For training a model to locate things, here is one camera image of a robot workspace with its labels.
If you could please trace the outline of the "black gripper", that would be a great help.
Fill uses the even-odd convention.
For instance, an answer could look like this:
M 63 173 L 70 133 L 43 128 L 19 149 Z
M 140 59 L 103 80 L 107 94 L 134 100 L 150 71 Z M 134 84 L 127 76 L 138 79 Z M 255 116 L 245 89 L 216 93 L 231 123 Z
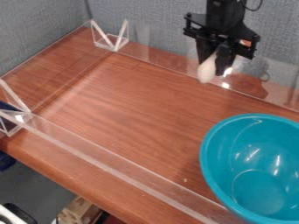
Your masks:
M 212 55 L 215 44 L 225 41 L 238 45 L 238 55 L 253 59 L 261 36 L 246 26 L 247 0 L 207 0 L 206 13 L 188 12 L 184 15 L 183 34 L 195 39 L 199 63 Z M 216 75 L 222 76 L 237 58 L 234 49 L 222 44 L 216 51 Z

